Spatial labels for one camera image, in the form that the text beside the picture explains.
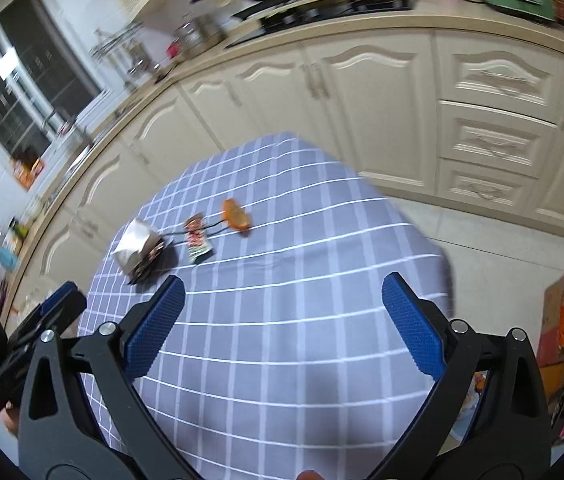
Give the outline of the person's left hand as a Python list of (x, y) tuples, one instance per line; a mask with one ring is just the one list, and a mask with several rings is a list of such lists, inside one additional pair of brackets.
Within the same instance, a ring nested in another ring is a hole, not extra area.
[(18, 428), (20, 428), (20, 409), (11, 402), (5, 404), (0, 412), (0, 418), (6, 431), (13, 437), (18, 436)]

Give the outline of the person's right hand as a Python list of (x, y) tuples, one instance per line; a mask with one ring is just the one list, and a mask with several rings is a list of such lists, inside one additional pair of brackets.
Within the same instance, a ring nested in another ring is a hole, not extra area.
[(296, 480), (324, 480), (321, 474), (318, 474), (317, 471), (312, 469), (307, 469), (302, 471), (297, 477)]

